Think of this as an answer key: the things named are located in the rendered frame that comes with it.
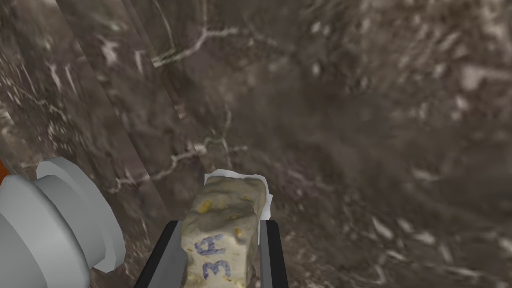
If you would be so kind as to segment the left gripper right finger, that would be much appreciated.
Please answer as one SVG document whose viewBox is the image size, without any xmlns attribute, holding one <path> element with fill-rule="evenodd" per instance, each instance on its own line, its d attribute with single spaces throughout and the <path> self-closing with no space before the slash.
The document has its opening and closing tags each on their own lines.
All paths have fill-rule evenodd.
<svg viewBox="0 0 512 288">
<path fill-rule="evenodd" d="M 289 288 L 279 225 L 274 220 L 260 222 L 259 253 L 261 288 Z"/>
</svg>

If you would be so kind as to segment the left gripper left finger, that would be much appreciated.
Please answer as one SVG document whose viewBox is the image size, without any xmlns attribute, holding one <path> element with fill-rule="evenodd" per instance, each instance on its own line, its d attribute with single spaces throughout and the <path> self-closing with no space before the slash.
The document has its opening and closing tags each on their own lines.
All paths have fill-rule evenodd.
<svg viewBox="0 0 512 288">
<path fill-rule="evenodd" d="M 182 221 L 164 228 L 133 288 L 181 288 L 187 254 L 181 247 Z"/>
</svg>

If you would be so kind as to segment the pale beige bread loaf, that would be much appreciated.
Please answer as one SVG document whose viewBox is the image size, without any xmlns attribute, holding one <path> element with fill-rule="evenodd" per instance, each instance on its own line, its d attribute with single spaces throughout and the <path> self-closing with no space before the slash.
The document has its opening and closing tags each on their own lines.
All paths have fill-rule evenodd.
<svg viewBox="0 0 512 288">
<path fill-rule="evenodd" d="M 248 288 L 260 222 L 270 219 L 272 199 L 258 174 L 206 174 L 181 228 L 187 254 L 183 288 Z"/>
</svg>

